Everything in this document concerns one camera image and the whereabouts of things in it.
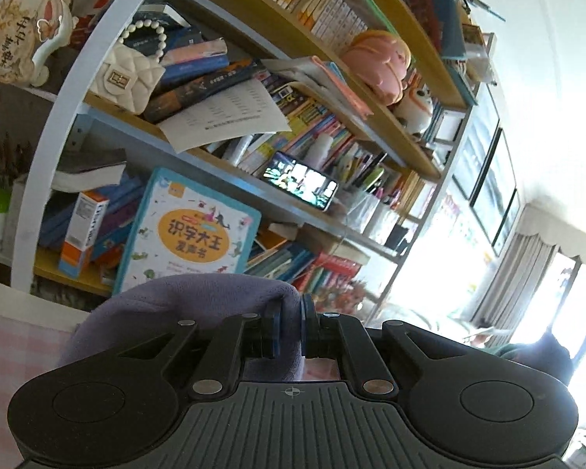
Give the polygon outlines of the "beige window curtain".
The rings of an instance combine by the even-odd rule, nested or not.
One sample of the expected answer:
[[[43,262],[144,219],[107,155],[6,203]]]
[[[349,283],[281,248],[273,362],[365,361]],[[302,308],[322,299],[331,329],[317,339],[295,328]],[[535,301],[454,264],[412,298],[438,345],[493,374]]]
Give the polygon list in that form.
[[[491,325],[489,348],[551,328],[576,356],[586,345],[586,232],[533,204],[523,209],[471,320]]]

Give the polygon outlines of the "white quilted pearl handbag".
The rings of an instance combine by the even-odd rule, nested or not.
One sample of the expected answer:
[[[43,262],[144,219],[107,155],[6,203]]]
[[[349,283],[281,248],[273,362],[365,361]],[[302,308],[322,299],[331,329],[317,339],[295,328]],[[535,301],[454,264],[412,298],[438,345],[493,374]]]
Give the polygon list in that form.
[[[146,56],[126,45],[126,39],[140,30],[154,32],[157,49],[153,55]],[[141,115],[165,73],[161,60],[166,40],[165,27],[157,20],[140,19],[127,25],[104,58],[89,92],[131,115]]]

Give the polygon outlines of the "white paper sheet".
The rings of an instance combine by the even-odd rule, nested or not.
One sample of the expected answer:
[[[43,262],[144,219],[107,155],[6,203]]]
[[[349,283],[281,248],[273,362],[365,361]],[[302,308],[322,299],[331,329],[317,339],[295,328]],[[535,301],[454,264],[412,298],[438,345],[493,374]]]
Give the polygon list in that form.
[[[290,126],[262,82],[250,79],[170,116],[159,129],[179,154],[251,134],[290,131]]]

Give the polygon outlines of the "wooden rabbit ornament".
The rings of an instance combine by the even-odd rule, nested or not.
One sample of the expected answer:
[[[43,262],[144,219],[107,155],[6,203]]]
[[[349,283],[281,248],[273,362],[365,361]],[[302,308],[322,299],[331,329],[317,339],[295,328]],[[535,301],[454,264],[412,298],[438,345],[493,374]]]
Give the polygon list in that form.
[[[73,0],[0,0],[0,82],[40,87],[49,56],[70,44]]]

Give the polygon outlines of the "white blue shelf frame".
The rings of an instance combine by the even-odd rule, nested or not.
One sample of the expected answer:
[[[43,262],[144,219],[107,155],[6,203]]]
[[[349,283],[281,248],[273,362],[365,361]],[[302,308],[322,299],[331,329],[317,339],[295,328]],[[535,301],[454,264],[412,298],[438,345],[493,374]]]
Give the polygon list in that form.
[[[34,259],[42,217],[59,158],[76,116],[83,112],[88,88],[101,61],[123,27],[145,0],[113,0],[76,57],[52,102],[34,153],[23,206],[16,225],[10,285],[27,292],[34,277]],[[337,63],[339,57],[273,0],[188,0],[204,7],[229,28],[247,36],[266,53],[278,57],[316,55]],[[469,110],[452,73],[403,0],[375,0],[416,59],[424,82],[443,107],[464,115]]]

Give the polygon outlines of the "pink checkered tablecloth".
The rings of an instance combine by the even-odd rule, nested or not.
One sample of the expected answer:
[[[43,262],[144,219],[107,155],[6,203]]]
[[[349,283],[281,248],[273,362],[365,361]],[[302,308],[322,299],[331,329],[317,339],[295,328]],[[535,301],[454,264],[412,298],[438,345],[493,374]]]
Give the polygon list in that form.
[[[52,369],[70,334],[0,316],[0,468],[22,457],[7,424],[9,401],[29,379]]]

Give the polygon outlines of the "orange white usmile box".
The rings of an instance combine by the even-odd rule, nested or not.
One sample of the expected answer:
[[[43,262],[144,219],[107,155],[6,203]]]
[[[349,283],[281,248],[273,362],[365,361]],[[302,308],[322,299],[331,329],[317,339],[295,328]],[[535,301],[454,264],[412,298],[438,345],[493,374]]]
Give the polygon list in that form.
[[[62,273],[78,278],[88,266],[109,201],[97,190],[79,194],[61,249]]]

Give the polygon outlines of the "teal children's picture book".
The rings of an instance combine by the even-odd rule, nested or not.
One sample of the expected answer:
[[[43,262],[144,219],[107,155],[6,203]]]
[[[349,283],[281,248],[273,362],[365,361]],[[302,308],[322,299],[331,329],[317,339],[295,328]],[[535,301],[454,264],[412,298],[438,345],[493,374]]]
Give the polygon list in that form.
[[[256,237],[257,209],[158,167],[123,249],[113,293],[188,273],[242,273]]]

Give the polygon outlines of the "pink plush toy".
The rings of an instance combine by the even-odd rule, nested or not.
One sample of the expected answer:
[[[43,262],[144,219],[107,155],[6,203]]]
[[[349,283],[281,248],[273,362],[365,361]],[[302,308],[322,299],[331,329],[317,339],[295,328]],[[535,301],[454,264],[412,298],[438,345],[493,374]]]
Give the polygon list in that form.
[[[367,30],[352,39],[341,60],[369,86],[381,104],[400,102],[412,61],[411,50],[402,38],[387,31]]]

